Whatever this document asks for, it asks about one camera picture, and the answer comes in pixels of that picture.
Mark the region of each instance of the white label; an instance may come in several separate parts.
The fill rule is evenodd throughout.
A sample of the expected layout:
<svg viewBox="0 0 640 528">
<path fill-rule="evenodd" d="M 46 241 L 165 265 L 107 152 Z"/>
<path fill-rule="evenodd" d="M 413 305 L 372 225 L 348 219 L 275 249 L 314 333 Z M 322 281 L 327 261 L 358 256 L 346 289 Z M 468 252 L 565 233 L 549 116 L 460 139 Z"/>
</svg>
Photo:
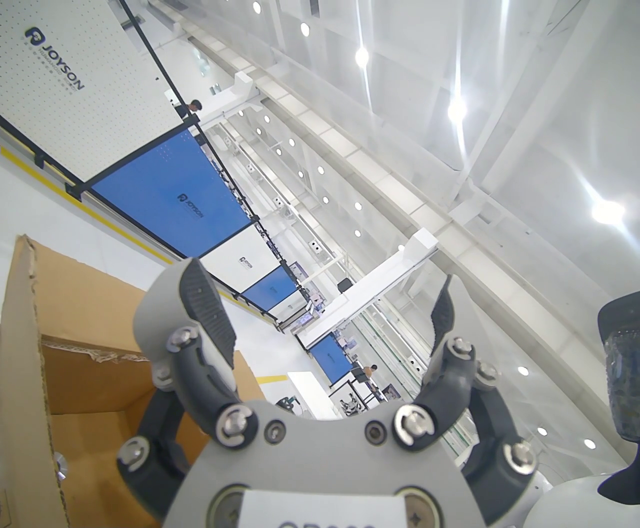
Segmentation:
<svg viewBox="0 0 640 528">
<path fill-rule="evenodd" d="M 398 528 L 402 497 L 247 490 L 238 528 Z"/>
</svg>

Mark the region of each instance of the cardboard flap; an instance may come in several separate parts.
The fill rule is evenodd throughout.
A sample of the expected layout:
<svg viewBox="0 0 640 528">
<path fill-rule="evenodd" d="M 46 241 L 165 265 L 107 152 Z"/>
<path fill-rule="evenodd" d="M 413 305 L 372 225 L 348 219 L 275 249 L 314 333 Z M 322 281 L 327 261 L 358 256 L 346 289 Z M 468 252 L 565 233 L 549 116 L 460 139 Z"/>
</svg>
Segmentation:
<svg viewBox="0 0 640 528">
<path fill-rule="evenodd" d="M 52 415 L 122 411 L 154 388 L 147 361 L 124 356 L 98 362 L 89 354 L 48 346 L 42 352 Z"/>
<path fill-rule="evenodd" d="M 140 352 L 133 315 L 144 292 L 23 237 L 35 251 L 38 325 L 43 338 Z"/>
<path fill-rule="evenodd" d="M 33 292 L 35 256 L 18 240 L 2 307 L 0 429 L 12 518 L 21 527 L 68 526 L 51 447 Z"/>
</svg>

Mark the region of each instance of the joyson logo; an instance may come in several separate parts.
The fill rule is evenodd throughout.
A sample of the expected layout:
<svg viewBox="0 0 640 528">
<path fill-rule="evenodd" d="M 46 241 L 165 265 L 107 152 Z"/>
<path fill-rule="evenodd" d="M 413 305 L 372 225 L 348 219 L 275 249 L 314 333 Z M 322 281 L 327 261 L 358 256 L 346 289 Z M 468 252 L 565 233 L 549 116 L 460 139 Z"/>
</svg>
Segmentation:
<svg viewBox="0 0 640 528">
<path fill-rule="evenodd" d="M 182 202 L 184 206 L 193 214 L 195 214 L 198 218 L 204 218 L 204 213 L 200 209 L 198 209 L 196 204 L 194 204 L 187 195 L 185 194 L 178 195 L 178 201 Z"/>
<path fill-rule="evenodd" d="M 73 88 L 76 92 L 84 88 L 84 84 L 71 69 L 71 66 L 64 61 L 60 52 L 55 50 L 52 44 L 44 45 L 47 38 L 42 31 L 38 28 L 29 28 L 24 32 L 24 36 L 28 39 L 25 40 L 25 44 L 31 44 L 38 48 L 38 52 L 34 51 L 33 54 L 37 56 L 39 53 L 41 55 L 42 59 L 40 59 L 40 62 L 42 62 L 50 73 L 63 76 L 63 79 L 66 81 L 64 84 L 69 88 Z"/>
</svg>

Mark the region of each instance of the recessed downlight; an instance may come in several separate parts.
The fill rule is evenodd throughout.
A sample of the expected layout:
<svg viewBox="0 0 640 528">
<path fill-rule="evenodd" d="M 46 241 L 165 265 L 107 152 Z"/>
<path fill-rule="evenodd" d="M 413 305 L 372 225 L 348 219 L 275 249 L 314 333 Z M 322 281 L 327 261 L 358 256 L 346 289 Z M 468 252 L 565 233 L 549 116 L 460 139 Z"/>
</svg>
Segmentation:
<svg viewBox="0 0 640 528">
<path fill-rule="evenodd" d="M 361 46 L 361 48 L 359 48 L 359 50 L 357 50 L 356 52 L 356 64 L 360 68 L 364 69 L 367 67 L 368 62 L 369 62 L 369 52 L 364 46 Z"/>
<path fill-rule="evenodd" d="M 462 123 L 462 120 L 467 115 L 467 105 L 465 104 L 465 101 L 461 97 L 454 97 L 451 99 L 447 115 L 456 125 Z"/>
<path fill-rule="evenodd" d="M 622 222 L 625 208 L 617 202 L 598 200 L 591 210 L 591 215 L 596 222 L 607 225 L 615 225 Z"/>
</svg>

